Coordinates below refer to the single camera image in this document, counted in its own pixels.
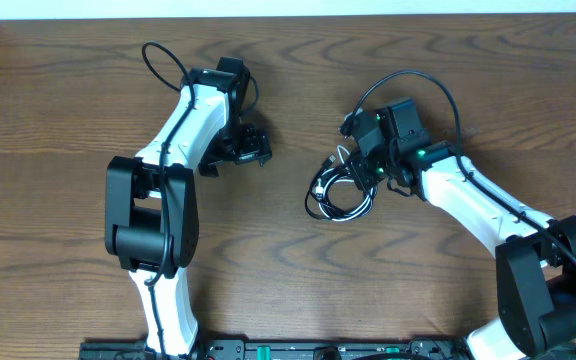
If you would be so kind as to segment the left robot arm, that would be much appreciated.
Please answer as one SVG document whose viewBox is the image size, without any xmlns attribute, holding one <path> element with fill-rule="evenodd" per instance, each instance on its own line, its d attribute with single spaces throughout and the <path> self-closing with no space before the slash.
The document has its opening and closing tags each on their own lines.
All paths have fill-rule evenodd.
<svg viewBox="0 0 576 360">
<path fill-rule="evenodd" d="M 217 177 L 224 162 L 264 165 L 271 159 L 266 132 L 241 121 L 253 82 L 238 58 L 185 72 L 178 104 L 156 137 L 107 167 L 105 248 L 139 292 L 148 359 L 203 356 L 187 275 L 199 240 L 195 178 Z"/>
</svg>

